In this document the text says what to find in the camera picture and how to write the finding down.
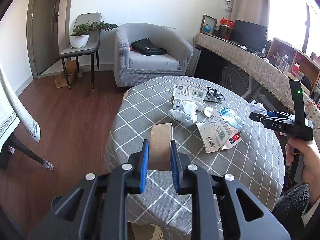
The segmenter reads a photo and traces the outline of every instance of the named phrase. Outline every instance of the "metal bolt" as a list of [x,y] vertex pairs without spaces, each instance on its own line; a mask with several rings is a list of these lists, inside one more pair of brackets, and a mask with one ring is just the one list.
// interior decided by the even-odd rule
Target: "metal bolt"
[[86,176],[85,176],[85,179],[86,180],[93,180],[96,178],[96,175],[94,173],[88,173]]
[[190,170],[190,171],[196,171],[197,169],[198,169],[198,166],[195,164],[188,165],[188,170]]
[[224,178],[228,181],[233,181],[235,179],[235,176],[233,176],[232,174],[226,174],[224,175]]
[[125,171],[131,170],[132,169],[132,165],[130,163],[125,163],[122,165],[122,169]]

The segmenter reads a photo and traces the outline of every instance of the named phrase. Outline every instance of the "computer monitor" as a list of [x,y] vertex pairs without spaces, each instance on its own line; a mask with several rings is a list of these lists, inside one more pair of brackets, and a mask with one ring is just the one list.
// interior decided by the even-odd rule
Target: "computer monitor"
[[261,52],[261,45],[266,41],[267,30],[265,26],[235,20],[230,40]]

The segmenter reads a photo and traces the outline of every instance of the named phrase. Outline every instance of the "green leaves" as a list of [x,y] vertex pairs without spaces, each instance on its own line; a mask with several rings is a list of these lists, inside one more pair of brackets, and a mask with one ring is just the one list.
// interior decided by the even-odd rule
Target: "green leaves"
[[118,26],[116,24],[113,24],[113,23],[109,24],[109,23],[105,23],[104,21],[102,21],[101,23],[93,22],[91,24],[89,24],[89,22],[87,22],[84,24],[77,25],[74,28],[73,33],[71,35],[72,36],[87,35],[90,32],[100,31],[100,30],[110,31],[110,30],[117,28],[117,27]]

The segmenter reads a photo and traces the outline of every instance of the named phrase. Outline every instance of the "gray chair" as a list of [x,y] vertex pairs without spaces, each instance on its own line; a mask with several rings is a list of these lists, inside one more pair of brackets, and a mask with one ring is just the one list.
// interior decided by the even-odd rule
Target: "gray chair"
[[[81,14],[78,16],[75,22],[75,26],[83,23],[92,23],[92,22],[101,22],[101,13],[86,13],[86,14]],[[94,53],[96,53],[97,57],[97,66],[98,66],[98,71],[100,73],[100,66],[99,66],[99,47],[100,47],[100,31],[96,32],[91,32],[89,35],[89,39],[87,42],[87,45],[83,48],[77,48],[73,49],[71,46],[69,46],[67,49],[62,51],[60,53],[60,58],[62,60],[62,66],[63,66],[63,71],[70,89],[70,84],[68,80],[68,75],[67,75],[67,69],[65,65],[64,59],[67,57],[76,57],[76,63],[77,63],[77,68],[79,72],[79,59],[78,56],[83,56],[83,55],[89,55],[91,54],[91,88],[93,89],[93,56]]]
[[[149,38],[167,54],[145,56],[130,51],[134,41]],[[152,78],[185,75],[193,47],[175,32],[146,23],[128,23],[116,30],[114,75],[118,87],[132,87]]]

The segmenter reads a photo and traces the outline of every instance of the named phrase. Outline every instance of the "wooden floor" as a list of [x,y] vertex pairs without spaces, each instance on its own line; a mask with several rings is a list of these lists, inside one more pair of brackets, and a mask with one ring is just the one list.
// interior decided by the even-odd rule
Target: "wooden floor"
[[34,141],[22,124],[16,137],[54,164],[54,170],[18,150],[8,169],[0,170],[0,204],[21,225],[24,235],[49,211],[51,200],[65,194],[87,173],[104,174],[104,151],[113,120],[127,88],[116,86],[113,72],[75,79],[71,90],[57,89],[54,76],[33,80],[19,96],[41,129]]

